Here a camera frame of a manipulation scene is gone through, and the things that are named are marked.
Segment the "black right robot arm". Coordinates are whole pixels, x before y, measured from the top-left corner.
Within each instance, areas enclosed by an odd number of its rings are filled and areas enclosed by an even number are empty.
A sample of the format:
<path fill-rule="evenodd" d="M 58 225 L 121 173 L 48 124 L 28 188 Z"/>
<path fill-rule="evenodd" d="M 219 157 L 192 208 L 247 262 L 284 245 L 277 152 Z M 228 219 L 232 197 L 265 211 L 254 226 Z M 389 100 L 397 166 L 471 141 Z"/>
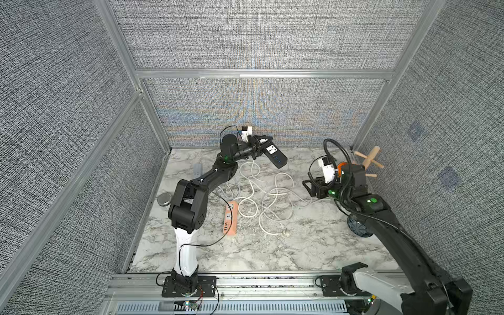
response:
<path fill-rule="evenodd" d="M 310 177 L 303 186 L 310 196 L 331 198 L 339 210 L 348 211 L 347 224 L 355 234 L 364 227 L 366 234 L 377 236 L 408 280 L 388 280 L 357 262 L 341 269 L 336 287 L 340 293 L 370 293 L 402 314 L 468 314 L 471 286 L 441 269 L 405 231 L 388 203 L 368 190 L 363 166 L 342 163 L 333 170 L 331 182 Z"/>

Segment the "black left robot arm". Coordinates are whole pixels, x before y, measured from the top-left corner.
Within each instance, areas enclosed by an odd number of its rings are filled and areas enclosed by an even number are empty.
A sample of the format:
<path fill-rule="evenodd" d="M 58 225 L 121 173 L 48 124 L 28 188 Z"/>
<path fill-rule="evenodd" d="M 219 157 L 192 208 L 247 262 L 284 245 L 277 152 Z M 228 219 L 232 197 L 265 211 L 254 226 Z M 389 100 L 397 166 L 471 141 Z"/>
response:
<path fill-rule="evenodd" d="M 225 135 L 220 140 L 220 153 L 212 168 L 190 181 L 180 180 L 171 199 L 168 217 L 177 240 L 176 262 L 171 279 L 189 291 L 198 287 L 197 232 L 206 216 L 210 194 L 221 184 L 231 180 L 238 162 L 265 155 L 278 169 L 287 164 L 287 157 L 272 141 L 271 136 L 248 135 L 240 140 L 236 135 Z"/>

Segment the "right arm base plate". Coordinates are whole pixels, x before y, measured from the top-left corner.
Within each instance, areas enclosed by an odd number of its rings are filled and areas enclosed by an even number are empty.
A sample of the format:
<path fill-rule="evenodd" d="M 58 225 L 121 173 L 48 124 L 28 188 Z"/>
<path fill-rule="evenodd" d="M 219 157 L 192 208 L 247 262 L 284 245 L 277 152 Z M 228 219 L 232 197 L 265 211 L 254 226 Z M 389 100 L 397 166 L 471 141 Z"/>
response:
<path fill-rule="evenodd" d="M 371 298 L 371 294 L 357 289 L 355 286 L 346 287 L 340 276 L 322 275 L 315 278 L 314 284 L 322 290 L 324 297 L 359 297 Z"/>

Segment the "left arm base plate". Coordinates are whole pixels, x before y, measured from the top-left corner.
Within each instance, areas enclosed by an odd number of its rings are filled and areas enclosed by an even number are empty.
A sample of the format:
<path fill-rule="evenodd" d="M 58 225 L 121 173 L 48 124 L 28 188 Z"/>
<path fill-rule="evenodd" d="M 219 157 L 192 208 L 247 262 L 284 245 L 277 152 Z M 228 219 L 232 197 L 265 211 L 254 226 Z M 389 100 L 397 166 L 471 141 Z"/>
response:
<path fill-rule="evenodd" d="M 177 273 L 165 278 L 161 296 L 165 298 L 214 297 L 216 276 L 181 276 Z"/>

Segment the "light blue power strip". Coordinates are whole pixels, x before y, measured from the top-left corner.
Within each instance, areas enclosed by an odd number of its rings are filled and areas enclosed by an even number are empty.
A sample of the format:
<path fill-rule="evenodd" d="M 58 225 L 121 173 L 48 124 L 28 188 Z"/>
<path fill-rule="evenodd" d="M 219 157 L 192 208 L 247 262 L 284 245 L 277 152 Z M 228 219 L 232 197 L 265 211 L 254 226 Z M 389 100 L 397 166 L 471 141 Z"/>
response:
<path fill-rule="evenodd" d="M 194 178 L 199 178 L 203 175 L 203 165 L 202 164 L 194 164 L 193 165 L 193 176 Z"/>

